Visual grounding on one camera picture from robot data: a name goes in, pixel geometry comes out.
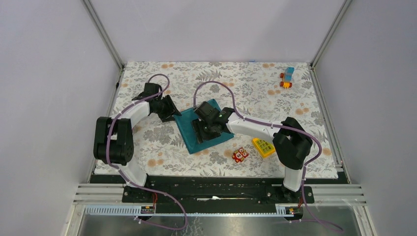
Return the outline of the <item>teal cloth napkin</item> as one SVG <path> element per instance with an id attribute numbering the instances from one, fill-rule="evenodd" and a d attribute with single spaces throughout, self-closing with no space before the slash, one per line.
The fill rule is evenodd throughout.
<path id="1" fill-rule="evenodd" d="M 226 132 L 219 136 L 209 134 L 206 125 L 194 113 L 193 108 L 182 111 L 181 116 L 174 118 L 189 154 L 224 143 L 234 137 L 234 134 Z"/>

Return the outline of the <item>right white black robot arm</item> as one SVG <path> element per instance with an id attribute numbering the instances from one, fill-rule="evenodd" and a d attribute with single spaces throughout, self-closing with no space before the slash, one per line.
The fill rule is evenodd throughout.
<path id="1" fill-rule="evenodd" d="M 197 119 L 192 121 L 197 141 L 203 143 L 224 133 L 242 134 L 272 144 L 279 161 L 285 167 L 282 196 L 293 203 L 301 197 L 303 166 L 315 139 L 292 117 L 273 123 L 245 117 L 233 108 L 219 110 L 208 102 L 194 108 Z"/>

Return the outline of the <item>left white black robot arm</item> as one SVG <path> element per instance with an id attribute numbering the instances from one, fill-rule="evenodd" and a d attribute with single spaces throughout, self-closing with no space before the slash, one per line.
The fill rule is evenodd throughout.
<path id="1" fill-rule="evenodd" d="M 164 89 L 155 83 L 145 83 L 144 91 L 112 117 L 96 121 L 93 155 L 119 172 L 126 184 L 135 187 L 134 196 L 140 202 L 152 197 L 152 188 L 146 185 L 148 174 L 130 161 L 134 154 L 133 128 L 141 120 L 156 114 L 162 122 L 171 122 L 181 113 Z"/>

